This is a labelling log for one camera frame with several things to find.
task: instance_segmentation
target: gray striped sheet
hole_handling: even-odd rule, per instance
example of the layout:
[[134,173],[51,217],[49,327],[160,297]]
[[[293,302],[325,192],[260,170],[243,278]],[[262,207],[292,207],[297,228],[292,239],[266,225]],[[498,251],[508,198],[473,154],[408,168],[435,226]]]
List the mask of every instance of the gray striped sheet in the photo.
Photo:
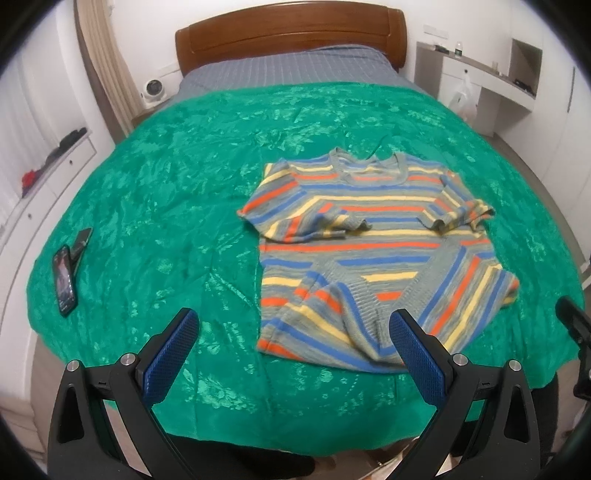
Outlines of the gray striped sheet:
[[204,65],[187,74],[170,104],[216,90],[318,82],[376,83],[422,92],[399,75],[380,51],[338,45]]

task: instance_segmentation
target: black object on shelf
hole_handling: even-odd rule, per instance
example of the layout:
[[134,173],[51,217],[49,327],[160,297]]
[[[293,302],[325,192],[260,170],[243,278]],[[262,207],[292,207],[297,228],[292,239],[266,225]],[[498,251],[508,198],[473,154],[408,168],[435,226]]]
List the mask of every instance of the black object on shelf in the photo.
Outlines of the black object on shelf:
[[435,45],[435,51],[439,51],[441,53],[444,53],[445,55],[449,55],[449,50],[445,47],[442,47],[441,45]]
[[528,92],[528,93],[530,93],[530,94],[534,95],[534,91],[532,90],[532,88],[531,88],[531,86],[530,86],[530,85],[527,85],[527,83],[524,83],[524,82],[522,82],[522,81],[521,81],[521,80],[519,80],[519,79],[515,79],[515,80],[513,80],[513,83],[514,83],[515,85],[517,85],[517,86],[518,86],[520,89],[522,89],[522,90],[525,90],[526,92]]

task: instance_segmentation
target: cabinet door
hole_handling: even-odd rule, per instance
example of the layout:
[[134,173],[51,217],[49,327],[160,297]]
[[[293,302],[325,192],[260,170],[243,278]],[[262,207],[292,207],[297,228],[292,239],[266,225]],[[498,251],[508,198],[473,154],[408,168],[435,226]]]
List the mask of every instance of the cabinet door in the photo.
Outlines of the cabinet door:
[[526,156],[523,157],[539,179],[548,170],[560,142],[568,114],[573,66],[568,51],[547,29],[538,95],[532,113],[530,135],[526,140]]
[[495,131],[541,179],[558,148],[567,118],[573,59],[547,27],[538,92],[530,113],[504,100]]
[[591,178],[587,179],[579,198],[566,218],[577,242],[579,242],[583,255],[587,259],[591,256],[591,215],[589,212],[591,212]]
[[577,70],[573,99],[558,149],[542,182],[565,216],[591,173],[591,89]]

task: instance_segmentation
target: white drawer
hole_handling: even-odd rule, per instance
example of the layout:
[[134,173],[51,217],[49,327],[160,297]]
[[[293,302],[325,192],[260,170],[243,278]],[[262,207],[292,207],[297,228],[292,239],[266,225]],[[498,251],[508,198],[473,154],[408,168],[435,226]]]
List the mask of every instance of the white drawer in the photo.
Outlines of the white drawer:
[[484,76],[490,75],[489,73],[486,73],[486,72],[483,72],[482,70],[474,68],[473,66],[468,65],[467,63],[463,63],[461,61],[451,59],[450,57],[443,58],[442,72],[444,74],[451,75],[452,77],[455,77],[457,79],[462,79],[462,78],[464,78],[464,71],[465,70],[468,71],[468,75],[470,76],[470,81],[474,85],[482,86],[483,82],[485,82]]
[[56,195],[45,184],[23,210],[6,245],[0,252],[0,322],[12,281],[29,243],[56,201]]
[[74,179],[82,167],[96,154],[94,145],[90,139],[83,140],[72,152],[57,166],[47,179],[51,191],[59,197],[70,182]]
[[[462,80],[459,78],[442,73],[441,82],[439,83],[439,96],[437,97],[437,100],[439,100],[446,107],[449,107],[449,102],[452,101],[453,95],[457,92],[461,85]],[[475,83],[472,84],[472,91],[474,92],[476,103],[478,103],[478,99],[480,98],[480,89],[480,85],[476,85]]]

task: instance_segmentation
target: plastic bag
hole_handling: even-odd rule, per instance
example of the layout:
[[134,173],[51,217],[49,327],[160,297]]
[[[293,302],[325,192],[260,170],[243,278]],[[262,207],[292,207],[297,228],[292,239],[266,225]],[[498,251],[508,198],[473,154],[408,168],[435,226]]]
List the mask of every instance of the plastic bag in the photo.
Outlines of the plastic bag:
[[464,70],[464,79],[456,93],[453,94],[452,101],[449,102],[449,109],[472,126],[476,119],[476,97],[472,89],[472,82],[467,70]]

